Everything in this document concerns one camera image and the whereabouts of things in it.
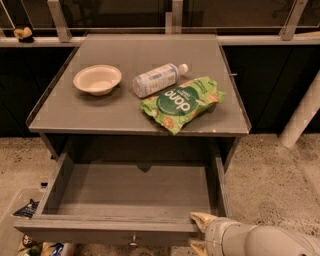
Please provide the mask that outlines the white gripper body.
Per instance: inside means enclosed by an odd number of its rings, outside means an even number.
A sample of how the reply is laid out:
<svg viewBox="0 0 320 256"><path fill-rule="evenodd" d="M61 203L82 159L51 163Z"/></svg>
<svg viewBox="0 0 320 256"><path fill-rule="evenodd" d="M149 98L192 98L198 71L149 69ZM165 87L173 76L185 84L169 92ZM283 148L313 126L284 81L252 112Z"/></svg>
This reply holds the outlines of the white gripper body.
<svg viewBox="0 0 320 256"><path fill-rule="evenodd" d="M208 218L203 224L206 256L259 256L255 228L225 217Z"/></svg>

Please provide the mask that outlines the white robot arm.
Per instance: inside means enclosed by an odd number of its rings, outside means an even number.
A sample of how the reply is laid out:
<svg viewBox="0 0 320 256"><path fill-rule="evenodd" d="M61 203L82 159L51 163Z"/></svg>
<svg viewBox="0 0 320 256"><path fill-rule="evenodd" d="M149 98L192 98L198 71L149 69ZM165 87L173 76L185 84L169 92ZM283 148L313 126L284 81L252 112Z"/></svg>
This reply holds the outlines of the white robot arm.
<svg viewBox="0 0 320 256"><path fill-rule="evenodd" d="M201 212L190 218L204 234L189 240L198 256L320 256L320 239L311 235Z"/></svg>

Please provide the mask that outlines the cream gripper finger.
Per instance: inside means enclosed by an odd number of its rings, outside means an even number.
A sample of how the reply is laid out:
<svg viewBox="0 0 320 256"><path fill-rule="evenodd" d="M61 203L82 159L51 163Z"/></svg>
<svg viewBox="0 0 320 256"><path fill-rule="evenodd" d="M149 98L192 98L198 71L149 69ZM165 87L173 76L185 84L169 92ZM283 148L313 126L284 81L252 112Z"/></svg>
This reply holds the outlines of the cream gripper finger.
<svg viewBox="0 0 320 256"><path fill-rule="evenodd" d="M202 232L205 232L209 224L217 219L217 216L208 213L191 212L190 218L195 221L196 225Z"/></svg>
<svg viewBox="0 0 320 256"><path fill-rule="evenodd" d="M198 256L207 256L206 245L203 241L196 240L196 239L190 239L189 245Z"/></svg>

